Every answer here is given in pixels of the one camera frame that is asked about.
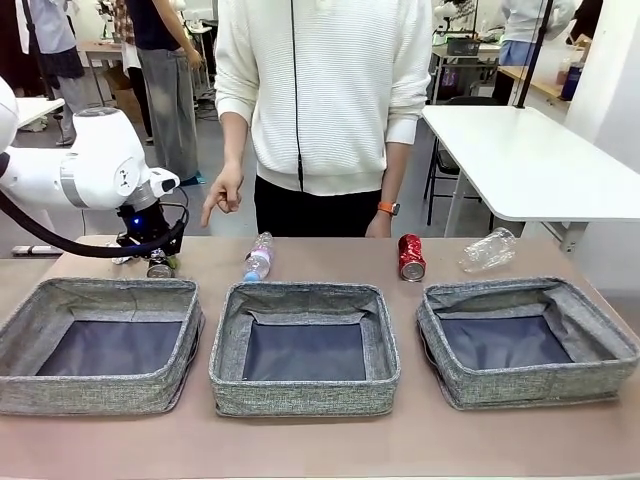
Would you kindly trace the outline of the person's right hand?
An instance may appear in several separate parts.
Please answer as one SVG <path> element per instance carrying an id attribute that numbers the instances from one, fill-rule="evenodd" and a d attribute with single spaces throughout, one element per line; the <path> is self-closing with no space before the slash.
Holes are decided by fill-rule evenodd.
<path id="1" fill-rule="evenodd" d="M 240 189 L 244 181 L 242 163 L 226 162 L 210 187 L 201 213 L 201 226 L 207 227 L 215 208 L 224 214 L 236 212 L 241 203 Z"/>

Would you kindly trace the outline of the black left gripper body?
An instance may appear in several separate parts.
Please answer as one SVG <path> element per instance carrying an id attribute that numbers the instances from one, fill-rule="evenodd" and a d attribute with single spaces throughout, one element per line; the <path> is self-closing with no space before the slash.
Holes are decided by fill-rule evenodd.
<path id="1" fill-rule="evenodd" d="M 177 208 L 182 211 L 173 226 L 170 226 L 165 218 L 165 207 Z M 117 244 L 120 247 L 141 246 L 167 236 L 168 240 L 159 249 L 166 256 L 174 256 L 181 251 L 186 228 L 186 206 L 184 204 L 156 200 L 151 206 L 141 210 L 124 205 L 117 210 L 117 215 L 125 225 L 125 231 L 117 236 Z"/>

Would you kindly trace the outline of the person's left hand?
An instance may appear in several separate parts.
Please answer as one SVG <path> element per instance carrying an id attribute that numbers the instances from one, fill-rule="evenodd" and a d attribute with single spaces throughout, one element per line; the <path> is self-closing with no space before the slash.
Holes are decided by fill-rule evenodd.
<path id="1" fill-rule="evenodd" d="M 392 232 L 393 216 L 387 212 L 377 211 L 374 218 L 369 223 L 365 237 L 384 239 L 390 238 Z"/>

